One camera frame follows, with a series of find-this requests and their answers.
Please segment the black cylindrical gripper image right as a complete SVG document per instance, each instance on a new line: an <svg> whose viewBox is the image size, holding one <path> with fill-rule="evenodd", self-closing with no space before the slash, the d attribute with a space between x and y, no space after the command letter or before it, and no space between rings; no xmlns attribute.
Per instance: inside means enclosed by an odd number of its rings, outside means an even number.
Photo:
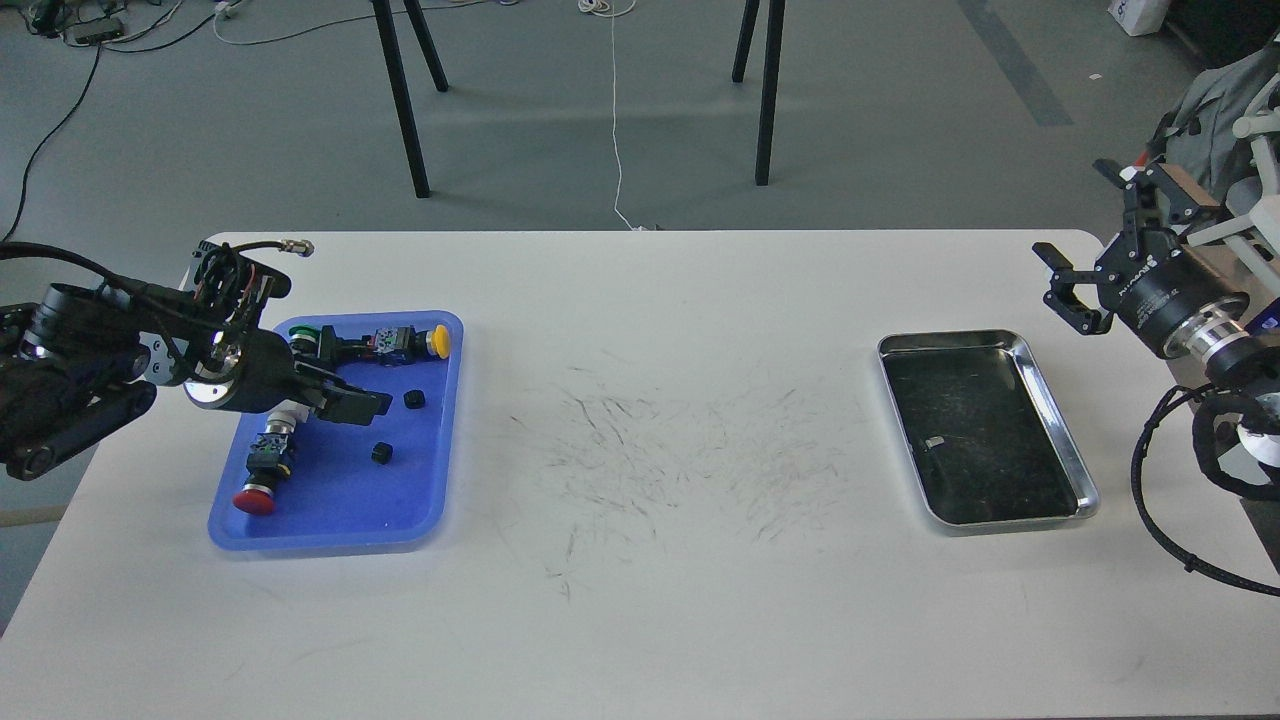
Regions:
<svg viewBox="0 0 1280 720"><path fill-rule="evenodd" d="M1098 158L1093 169L1123 191L1121 229L1094 260L1093 270L1074 268L1050 242L1033 243L1032 251L1050 272L1044 305L1079 334L1108 333L1114 313L1157 357L1188 355L1183 342L1172 338L1185 322L1215 307L1238 319L1249 299L1169 229L1220 222L1225 206L1176 164L1124 167ZM1078 297L1082 284L1098 287L1103 309Z"/></svg>

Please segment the black robot arm image left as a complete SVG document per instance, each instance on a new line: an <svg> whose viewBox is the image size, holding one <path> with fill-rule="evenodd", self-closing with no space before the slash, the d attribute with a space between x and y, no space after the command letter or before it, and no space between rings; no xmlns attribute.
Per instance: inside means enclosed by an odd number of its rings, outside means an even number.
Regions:
<svg viewBox="0 0 1280 720"><path fill-rule="evenodd" d="M159 387L180 386L204 409L266 413L285 401L365 427L390 396L333 372L260 327L291 292L283 272L248 258L260 242L201 243L182 288L132 279L42 243L5 242L6 260L45 258L86 269L95 288L55 283L37 304L3 309L3 462L33 480L146 414Z"/></svg>

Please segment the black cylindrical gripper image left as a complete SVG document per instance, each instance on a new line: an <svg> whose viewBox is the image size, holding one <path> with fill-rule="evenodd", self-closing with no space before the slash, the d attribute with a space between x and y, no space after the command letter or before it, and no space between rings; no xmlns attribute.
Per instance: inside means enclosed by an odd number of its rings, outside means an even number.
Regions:
<svg viewBox="0 0 1280 720"><path fill-rule="evenodd" d="M184 383L187 397L201 409L266 413L291 397L324 421L370 425L387 415L392 396L352 386L339 368L369 359L358 340L320 338L316 357L294 356L275 332L256 329L241 337L236 360L216 375Z"/></svg>

